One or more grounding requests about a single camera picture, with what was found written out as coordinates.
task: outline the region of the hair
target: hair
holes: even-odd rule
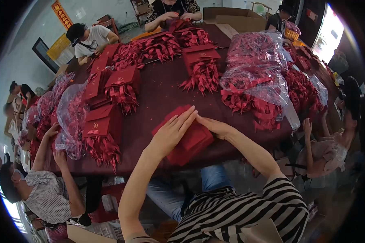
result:
[[[3,107],[3,113],[6,115],[7,114],[7,110],[12,106],[11,102],[5,103],[4,107]]]
[[[11,86],[10,86],[10,94],[12,94],[12,92],[14,91],[16,86],[17,86],[17,83],[15,81],[12,81]]]
[[[66,38],[70,40],[70,42],[74,42],[77,38],[83,37],[85,33],[85,24],[77,23],[73,24],[69,27],[68,31],[66,32]]]
[[[285,4],[281,4],[279,6],[279,10],[281,12],[281,10],[283,10],[284,12],[288,13],[290,16],[292,16],[292,8],[288,5]]]
[[[11,179],[12,174],[10,173],[10,167],[11,167],[10,163],[5,163],[1,167],[0,187],[7,200],[10,203],[15,203],[21,201],[22,198],[20,197],[20,194],[17,191],[16,187],[14,186],[14,182]]]

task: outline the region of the plastic bag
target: plastic bag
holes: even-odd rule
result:
[[[84,120],[89,109],[84,103],[83,93],[87,83],[68,87],[62,94],[56,111],[58,123],[62,128],[55,140],[56,149],[65,149],[68,156],[74,160],[79,160],[85,155],[82,136]]]
[[[53,96],[54,99],[58,101],[61,98],[61,95],[66,90],[66,88],[69,86],[70,81],[74,78],[74,72],[71,72],[69,74],[60,73],[58,77],[56,78],[56,81],[54,83],[53,87]]]
[[[294,31],[296,33],[298,33],[299,35],[302,34],[302,32],[300,31],[299,27],[297,27],[297,25],[295,25],[295,23],[290,22],[290,21],[286,21],[285,22],[285,27],[291,31]]]
[[[319,100],[323,106],[327,105],[328,97],[328,90],[327,88],[320,82],[316,75],[309,76],[309,80],[313,84],[313,86],[318,90]]]
[[[37,104],[39,116],[46,117],[49,115],[53,111],[56,102],[53,91],[46,92],[42,95]]]
[[[224,90],[232,91],[230,84],[234,85],[239,92],[272,104],[285,106],[289,99],[287,83],[276,69],[251,72],[244,66],[231,68],[220,80]]]
[[[227,53],[228,68],[246,66],[251,71],[287,68],[281,54],[282,37],[278,31],[247,32],[233,36]]]

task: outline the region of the hand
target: hand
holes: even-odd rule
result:
[[[45,136],[47,137],[53,137],[54,135],[57,135],[58,134],[58,129],[59,127],[59,124],[58,123],[54,123],[51,128],[45,133]]]
[[[201,117],[199,115],[196,116],[196,120],[211,132],[216,133],[216,136],[219,139],[225,139],[227,135],[229,135],[229,133],[233,130],[232,126],[223,122],[219,122],[218,120]]]
[[[195,120],[197,110],[192,106],[179,117],[175,115],[163,125],[154,135],[146,151],[160,159],[167,156],[179,143],[186,130]]]
[[[183,15],[181,15],[180,19],[190,19],[190,20],[194,20],[195,14],[191,14],[191,13],[184,13]]]
[[[309,139],[312,131],[312,123],[309,122],[309,118],[303,121],[304,136]]]
[[[54,160],[60,169],[68,166],[66,161],[66,152],[63,150],[56,150],[53,153]]]
[[[98,46],[96,48],[96,50],[94,51],[94,53],[98,56],[98,55],[100,55],[104,51],[104,48],[105,48],[105,45]]]
[[[160,16],[161,21],[166,21],[168,19],[173,19],[179,17],[179,14],[176,12],[166,12]]]

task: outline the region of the bag strap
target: bag strap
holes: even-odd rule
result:
[[[86,44],[82,43],[81,41],[79,41],[79,42],[78,42],[78,44],[80,44],[80,45],[82,45],[82,46],[85,46],[86,48],[96,50],[96,48],[93,48],[93,47],[91,47],[91,46],[88,46],[88,45],[86,45]]]

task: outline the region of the striped shirt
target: striped shirt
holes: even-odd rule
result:
[[[201,243],[216,238],[230,243],[296,243],[308,218],[307,206],[292,182],[284,175],[274,175],[262,196],[253,192],[237,195],[231,187],[197,195],[168,242]],[[157,241],[135,234],[126,242]]]

